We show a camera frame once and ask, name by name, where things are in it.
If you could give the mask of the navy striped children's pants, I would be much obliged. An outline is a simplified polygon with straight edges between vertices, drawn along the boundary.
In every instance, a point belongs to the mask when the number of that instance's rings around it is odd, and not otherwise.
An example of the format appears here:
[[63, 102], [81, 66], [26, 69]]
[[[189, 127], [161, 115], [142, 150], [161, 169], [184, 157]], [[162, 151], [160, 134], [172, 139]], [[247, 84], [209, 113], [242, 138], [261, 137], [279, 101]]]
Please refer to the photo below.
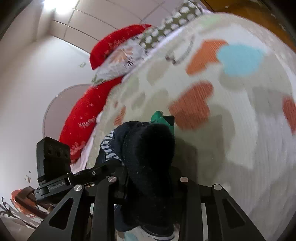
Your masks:
[[156, 111], [149, 122], [129, 121], [100, 144], [97, 164], [117, 159], [127, 169], [126, 198], [114, 209], [115, 228], [140, 227], [155, 240], [172, 240], [179, 214], [174, 197], [181, 172], [173, 167], [175, 117]]

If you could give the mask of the long red pillow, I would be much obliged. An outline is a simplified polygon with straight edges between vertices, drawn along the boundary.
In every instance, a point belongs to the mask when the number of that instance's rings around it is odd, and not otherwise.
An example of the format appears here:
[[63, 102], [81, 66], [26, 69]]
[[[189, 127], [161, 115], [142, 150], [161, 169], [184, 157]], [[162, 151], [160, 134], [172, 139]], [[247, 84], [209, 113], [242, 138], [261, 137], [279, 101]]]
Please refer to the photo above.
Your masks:
[[118, 77], [89, 87], [72, 108], [59, 137], [60, 142], [70, 147], [71, 164], [80, 158], [110, 91], [120, 84], [122, 79], [123, 77]]

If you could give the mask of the round grey headboard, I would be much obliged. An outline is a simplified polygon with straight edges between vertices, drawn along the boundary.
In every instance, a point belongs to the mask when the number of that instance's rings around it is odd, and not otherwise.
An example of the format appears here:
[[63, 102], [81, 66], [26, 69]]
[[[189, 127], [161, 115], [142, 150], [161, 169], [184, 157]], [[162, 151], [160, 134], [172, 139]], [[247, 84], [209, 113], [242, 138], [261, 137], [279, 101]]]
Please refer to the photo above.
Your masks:
[[52, 99], [43, 118], [43, 137], [59, 139], [72, 108], [90, 86], [90, 84], [70, 86]]

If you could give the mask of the floral grey pillow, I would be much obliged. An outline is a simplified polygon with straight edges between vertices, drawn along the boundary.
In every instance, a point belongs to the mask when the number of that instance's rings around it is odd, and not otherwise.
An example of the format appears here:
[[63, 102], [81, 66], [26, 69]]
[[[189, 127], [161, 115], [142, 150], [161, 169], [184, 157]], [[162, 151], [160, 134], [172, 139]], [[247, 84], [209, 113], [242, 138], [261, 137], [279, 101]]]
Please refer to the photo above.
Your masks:
[[119, 45], [102, 65], [96, 68], [92, 84], [99, 85], [131, 72], [145, 56], [145, 50], [139, 42], [140, 39], [136, 36]]

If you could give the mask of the patchwork heart quilt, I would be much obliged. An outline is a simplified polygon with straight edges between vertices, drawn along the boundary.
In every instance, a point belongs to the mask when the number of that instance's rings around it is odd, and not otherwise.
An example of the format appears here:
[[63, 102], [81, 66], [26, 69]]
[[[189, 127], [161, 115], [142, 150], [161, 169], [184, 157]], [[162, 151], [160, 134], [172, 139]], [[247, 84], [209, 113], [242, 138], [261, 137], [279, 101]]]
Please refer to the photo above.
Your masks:
[[111, 90], [87, 166], [111, 130], [158, 110], [175, 117], [185, 174], [221, 184], [266, 240], [282, 239], [295, 213], [295, 52], [247, 19], [199, 17]]

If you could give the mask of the white glossy wardrobe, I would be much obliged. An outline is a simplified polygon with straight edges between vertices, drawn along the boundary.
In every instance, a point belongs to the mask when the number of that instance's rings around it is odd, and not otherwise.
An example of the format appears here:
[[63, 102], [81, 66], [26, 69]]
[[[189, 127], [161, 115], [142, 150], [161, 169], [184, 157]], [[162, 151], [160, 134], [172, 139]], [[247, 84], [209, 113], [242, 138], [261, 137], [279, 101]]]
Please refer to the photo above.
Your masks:
[[72, 0], [42, 1], [50, 34], [89, 53], [115, 30], [136, 24], [158, 25], [181, 1]]

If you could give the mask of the red pillow behind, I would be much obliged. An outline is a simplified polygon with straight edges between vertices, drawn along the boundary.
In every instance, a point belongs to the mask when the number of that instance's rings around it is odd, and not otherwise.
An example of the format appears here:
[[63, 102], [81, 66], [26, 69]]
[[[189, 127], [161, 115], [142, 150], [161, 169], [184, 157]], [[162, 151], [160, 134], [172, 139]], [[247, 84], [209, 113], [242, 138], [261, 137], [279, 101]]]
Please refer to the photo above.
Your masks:
[[151, 26], [152, 25], [149, 24], [131, 25], [116, 30], [99, 40], [90, 52], [89, 61], [92, 70], [99, 67], [120, 44], [138, 34], [141, 34], [145, 29], [148, 29]]

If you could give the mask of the wooden door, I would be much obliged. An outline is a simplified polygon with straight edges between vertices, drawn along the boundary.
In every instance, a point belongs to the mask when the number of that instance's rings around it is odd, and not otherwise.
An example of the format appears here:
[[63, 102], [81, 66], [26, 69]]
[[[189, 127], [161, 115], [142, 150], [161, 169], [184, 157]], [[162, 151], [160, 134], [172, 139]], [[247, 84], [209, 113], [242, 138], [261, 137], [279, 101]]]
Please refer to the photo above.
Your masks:
[[251, 20], [277, 35], [295, 51], [295, 9], [289, 1], [202, 1], [213, 12]]

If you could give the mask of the olive polka dot bolster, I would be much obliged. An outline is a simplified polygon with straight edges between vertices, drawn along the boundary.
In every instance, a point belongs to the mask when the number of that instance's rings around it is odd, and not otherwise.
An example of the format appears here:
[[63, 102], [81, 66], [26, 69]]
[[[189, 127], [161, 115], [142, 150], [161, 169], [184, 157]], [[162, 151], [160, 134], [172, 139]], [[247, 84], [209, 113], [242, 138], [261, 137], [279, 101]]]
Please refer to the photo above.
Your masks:
[[183, 1], [161, 24], [143, 32], [139, 45], [145, 51], [154, 49], [168, 35], [203, 15], [203, 8], [195, 1]]

